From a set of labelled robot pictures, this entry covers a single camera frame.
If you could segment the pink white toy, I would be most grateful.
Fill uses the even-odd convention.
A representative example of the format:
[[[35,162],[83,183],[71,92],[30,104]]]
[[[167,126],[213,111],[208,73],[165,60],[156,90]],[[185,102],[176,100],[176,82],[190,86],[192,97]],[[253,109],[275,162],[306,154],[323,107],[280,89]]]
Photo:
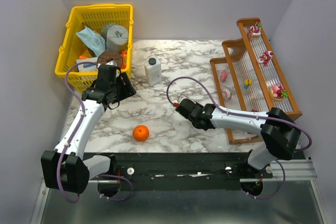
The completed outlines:
[[[229,89],[224,89],[223,98],[224,100],[230,100],[232,98],[232,92]]]

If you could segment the yellow plastic basket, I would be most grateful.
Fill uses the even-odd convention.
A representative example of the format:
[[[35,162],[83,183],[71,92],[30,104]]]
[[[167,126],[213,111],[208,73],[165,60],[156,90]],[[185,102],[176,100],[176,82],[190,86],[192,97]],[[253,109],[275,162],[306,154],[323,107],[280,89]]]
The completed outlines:
[[[95,63],[115,62],[132,72],[133,6],[94,4],[75,6],[66,23],[55,74],[84,92],[97,78]]]

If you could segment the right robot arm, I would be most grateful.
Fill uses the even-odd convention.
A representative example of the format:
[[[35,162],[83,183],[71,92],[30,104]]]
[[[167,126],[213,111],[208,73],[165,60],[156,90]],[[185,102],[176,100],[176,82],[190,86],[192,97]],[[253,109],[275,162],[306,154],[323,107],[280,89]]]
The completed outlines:
[[[264,143],[247,157],[247,164],[257,170],[277,159],[291,160],[301,135],[294,121],[279,108],[248,112],[183,99],[175,110],[196,129],[232,129],[261,137]]]

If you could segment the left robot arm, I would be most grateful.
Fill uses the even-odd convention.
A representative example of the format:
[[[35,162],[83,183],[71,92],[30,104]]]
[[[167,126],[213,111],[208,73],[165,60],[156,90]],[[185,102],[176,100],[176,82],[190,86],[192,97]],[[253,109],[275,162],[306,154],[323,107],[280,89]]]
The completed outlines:
[[[128,75],[114,61],[98,65],[96,80],[77,97],[79,110],[68,132],[53,151],[41,156],[48,188],[82,194],[89,180],[113,170],[110,156],[96,154],[84,160],[86,145],[106,110],[135,94]]]

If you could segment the pink round toy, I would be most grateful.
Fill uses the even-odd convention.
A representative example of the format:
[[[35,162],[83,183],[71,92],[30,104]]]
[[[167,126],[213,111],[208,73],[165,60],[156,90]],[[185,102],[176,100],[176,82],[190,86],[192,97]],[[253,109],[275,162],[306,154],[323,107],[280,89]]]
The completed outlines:
[[[220,80],[221,80],[222,82],[225,82],[226,79],[227,79],[227,77],[228,77],[228,73],[227,73],[226,70],[223,70],[223,71],[220,72]]]

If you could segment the white bottle black cap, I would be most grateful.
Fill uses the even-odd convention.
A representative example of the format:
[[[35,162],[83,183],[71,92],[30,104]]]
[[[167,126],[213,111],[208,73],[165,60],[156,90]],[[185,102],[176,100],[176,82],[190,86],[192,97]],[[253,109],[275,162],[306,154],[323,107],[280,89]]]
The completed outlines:
[[[146,81],[149,86],[153,87],[162,81],[161,62],[156,57],[149,58],[144,63]]]

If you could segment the pink strawberry bear toy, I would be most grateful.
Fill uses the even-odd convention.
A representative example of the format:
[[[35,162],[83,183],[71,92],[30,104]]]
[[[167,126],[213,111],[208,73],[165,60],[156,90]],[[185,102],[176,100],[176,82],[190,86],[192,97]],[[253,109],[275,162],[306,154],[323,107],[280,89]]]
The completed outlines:
[[[263,66],[268,66],[269,62],[272,60],[274,53],[271,50],[266,50],[258,58],[258,63]]]

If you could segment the small minion toy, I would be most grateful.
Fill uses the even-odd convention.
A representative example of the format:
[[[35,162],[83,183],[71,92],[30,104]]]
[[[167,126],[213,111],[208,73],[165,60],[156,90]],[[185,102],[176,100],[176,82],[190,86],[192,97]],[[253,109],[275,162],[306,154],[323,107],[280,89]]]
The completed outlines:
[[[244,81],[244,89],[248,89],[252,85],[252,79],[245,79]]]

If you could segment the red white bear toy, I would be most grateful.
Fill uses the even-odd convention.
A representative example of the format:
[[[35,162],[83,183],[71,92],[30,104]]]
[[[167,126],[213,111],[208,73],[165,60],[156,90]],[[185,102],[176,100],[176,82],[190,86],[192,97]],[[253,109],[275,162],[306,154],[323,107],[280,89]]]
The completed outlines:
[[[261,28],[262,24],[260,22],[256,22],[254,25],[250,26],[248,31],[248,38],[258,39],[261,36]]]

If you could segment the orange fruit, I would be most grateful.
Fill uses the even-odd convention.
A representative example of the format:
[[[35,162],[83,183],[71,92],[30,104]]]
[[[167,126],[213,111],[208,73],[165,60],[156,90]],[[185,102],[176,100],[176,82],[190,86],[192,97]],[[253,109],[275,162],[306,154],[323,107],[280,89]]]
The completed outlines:
[[[138,142],[144,142],[149,138],[150,132],[145,125],[138,125],[133,129],[132,136]]]

